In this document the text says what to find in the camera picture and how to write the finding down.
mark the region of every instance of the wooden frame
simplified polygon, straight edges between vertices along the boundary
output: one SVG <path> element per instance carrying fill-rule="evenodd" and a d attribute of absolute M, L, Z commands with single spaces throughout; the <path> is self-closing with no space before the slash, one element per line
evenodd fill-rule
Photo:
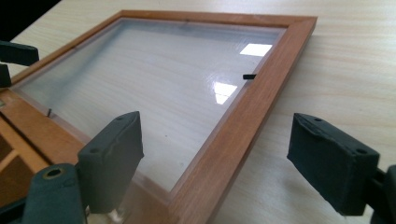
<path fill-rule="evenodd" d="M 269 116 L 317 18 L 123 10 L 22 71 L 13 84 L 51 63 L 120 18 L 198 21 L 287 28 L 257 76 L 239 93 L 171 192 L 137 174 L 125 200 L 131 223 L 206 223 L 216 214 Z M 0 93 L 1 116 L 46 161 L 77 162 L 83 144 L 10 90 Z"/>

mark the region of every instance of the tabletop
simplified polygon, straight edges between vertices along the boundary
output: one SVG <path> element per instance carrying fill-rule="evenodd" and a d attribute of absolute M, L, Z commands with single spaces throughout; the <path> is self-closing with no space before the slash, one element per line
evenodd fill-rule
<path fill-rule="evenodd" d="M 396 163 L 396 2 L 63 0 L 13 42 L 40 58 L 121 9 L 317 16 L 317 27 L 214 223 L 368 223 L 342 217 L 286 156 L 293 113 L 326 119 Z M 16 75 L 23 67 L 10 66 Z"/>

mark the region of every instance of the wooden table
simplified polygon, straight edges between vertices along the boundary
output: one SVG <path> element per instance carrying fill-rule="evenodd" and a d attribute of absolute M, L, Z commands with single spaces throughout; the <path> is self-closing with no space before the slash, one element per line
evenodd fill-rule
<path fill-rule="evenodd" d="M 295 112 L 326 119 L 396 163 L 394 1 L 63 0 L 14 39 L 43 58 L 121 9 L 318 16 L 318 23 L 215 223 L 368 223 L 341 217 L 286 159 Z M 17 74 L 23 67 L 10 66 Z"/>

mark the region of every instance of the transparent glass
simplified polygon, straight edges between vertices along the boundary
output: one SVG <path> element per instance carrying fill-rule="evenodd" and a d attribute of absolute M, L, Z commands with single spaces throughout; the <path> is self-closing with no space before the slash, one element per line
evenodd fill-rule
<path fill-rule="evenodd" d="M 84 142 L 140 111 L 137 171 L 170 190 L 283 32 L 122 19 L 13 90 Z"/>

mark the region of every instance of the glass panel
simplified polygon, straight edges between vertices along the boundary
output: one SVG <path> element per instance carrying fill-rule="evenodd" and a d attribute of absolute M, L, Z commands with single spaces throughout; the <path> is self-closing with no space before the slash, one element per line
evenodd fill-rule
<path fill-rule="evenodd" d="M 83 140 L 140 111 L 146 156 L 137 170 L 170 190 L 244 86 L 242 75 L 283 32 L 123 19 L 14 91 Z"/>

